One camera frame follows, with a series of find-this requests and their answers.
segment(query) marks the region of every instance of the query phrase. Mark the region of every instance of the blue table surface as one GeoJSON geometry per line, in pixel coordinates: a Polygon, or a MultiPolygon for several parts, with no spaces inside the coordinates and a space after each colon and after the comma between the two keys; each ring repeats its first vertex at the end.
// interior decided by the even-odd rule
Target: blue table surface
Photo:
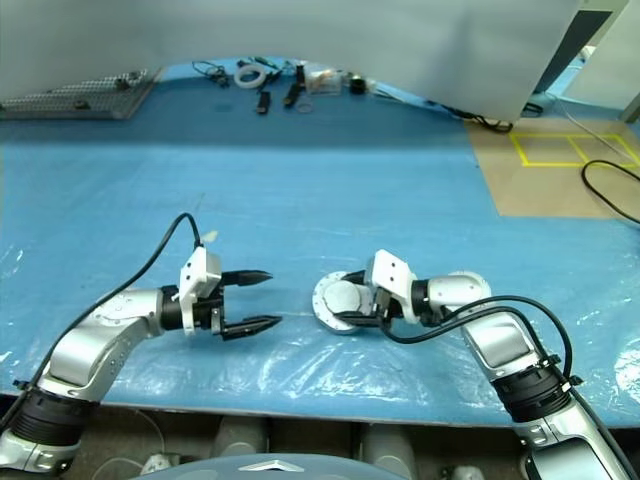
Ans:
{"type": "MultiPolygon", "coordinates": [[[[343,95],[267,116],[255,92],[174,69],[129,121],[0,123],[0,381],[28,378],[84,307],[128,278],[169,222],[192,212],[227,270],[275,278],[227,290],[227,316],[284,317],[222,342],[169,332],[131,355],[106,401],[412,423],[507,425],[459,333],[414,346],[336,336],[311,292],[380,248],[421,277],[466,269],[496,294],[551,307],[583,394],[610,425],[640,425],[640,235],[619,220],[498,215],[467,133],[442,112],[343,95]]],[[[615,112],[581,108],[578,114],[615,112]]],[[[177,283],[181,227],[140,287],[177,283]]],[[[561,353],[531,311],[543,343],[561,353]]]]}

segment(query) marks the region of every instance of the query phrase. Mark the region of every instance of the silver robot arm segment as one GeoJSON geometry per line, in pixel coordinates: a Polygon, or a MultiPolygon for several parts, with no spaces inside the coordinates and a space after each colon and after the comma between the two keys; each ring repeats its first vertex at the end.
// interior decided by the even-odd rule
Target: silver robot arm segment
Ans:
{"type": "MultiPolygon", "coordinates": [[[[380,327],[387,333],[394,318],[420,321],[427,327],[446,326],[442,324],[445,316],[453,322],[450,314],[458,308],[491,297],[491,289],[478,274],[454,272],[418,280],[406,262],[385,250],[376,252],[367,270],[344,279],[369,286],[375,303],[370,314],[343,312],[339,318],[357,326],[380,327]]],[[[572,386],[556,367],[559,358],[540,351],[528,325],[516,315],[481,315],[493,306],[488,300],[465,309],[455,315],[455,321],[474,315],[475,319],[461,326],[462,335],[511,415],[516,434],[530,449],[530,478],[632,478],[572,394],[572,386]]]]}
{"type": "Polygon", "coordinates": [[[223,339],[254,335],[280,317],[235,324],[224,319],[224,287],[270,279],[260,270],[222,272],[220,260],[198,246],[180,286],[124,290],[93,310],[55,345],[35,386],[26,392],[0,436],[0,469],[60,473],[71,465],[91,413],[111,388],[133,348],[166,330],[196,327],[223,339]]]}

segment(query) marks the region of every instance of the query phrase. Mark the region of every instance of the perforated breadboard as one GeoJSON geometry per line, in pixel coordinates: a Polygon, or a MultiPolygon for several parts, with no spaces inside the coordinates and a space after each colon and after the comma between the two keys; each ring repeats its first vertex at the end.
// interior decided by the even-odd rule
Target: perforated breadboard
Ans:
{"type": "Polygon", "coordinates": [[[0,103],[0,118],[124,120],[137,110],[161,73],[139,70],[5,100],[0,103]]]}

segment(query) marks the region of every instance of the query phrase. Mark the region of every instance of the black connector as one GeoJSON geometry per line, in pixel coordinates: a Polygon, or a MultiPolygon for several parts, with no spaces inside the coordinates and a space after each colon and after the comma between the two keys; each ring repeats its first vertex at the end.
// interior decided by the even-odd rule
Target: black connector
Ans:
{"type": "Polygon", "coordinates": [[[284,108],[292,108],[298,101],[300,92],[302,92],[302,87],[300,86],[300,84],[294,83],[293,85],[291,85],[289,91],[287,92],[287,96],[284,97],[284,100],[282,101],[284,103],[284,108]]]}
{"type": "Polygon", "coordinates": [[[256,112],[258,115],[266,115],[269,113],[269,107],[271,106],[271,93],[269,92],[260,92],[260,100],[258,101],[258,106],[256,107],[256,112]]]}
{"type": "Polygon", "coordinates": [[[305,89],[304,65],[296,65],[296,84],[301,90],[305,89]]]}

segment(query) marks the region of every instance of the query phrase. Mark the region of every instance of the small electronic component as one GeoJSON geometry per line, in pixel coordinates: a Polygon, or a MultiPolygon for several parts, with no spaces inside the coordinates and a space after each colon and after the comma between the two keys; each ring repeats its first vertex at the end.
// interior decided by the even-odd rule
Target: small electronic component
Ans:
{"type": "Polygon", "coordinates": [[[258,115],[266,115],[269,113],[269,107],[271,106],[271,93],[260,92],[260,100],[258,100],[258,106],[256,112],[258,115]]]}

